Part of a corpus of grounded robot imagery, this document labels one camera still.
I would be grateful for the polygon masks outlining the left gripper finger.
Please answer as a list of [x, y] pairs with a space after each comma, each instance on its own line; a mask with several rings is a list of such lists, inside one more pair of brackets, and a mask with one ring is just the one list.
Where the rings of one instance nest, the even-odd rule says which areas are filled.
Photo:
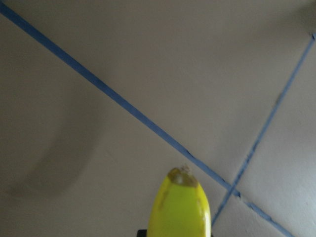
[[147, 236], [147, 230], [146, 229], [140, 229], [137, 231], [137, 237], [146, 237]]

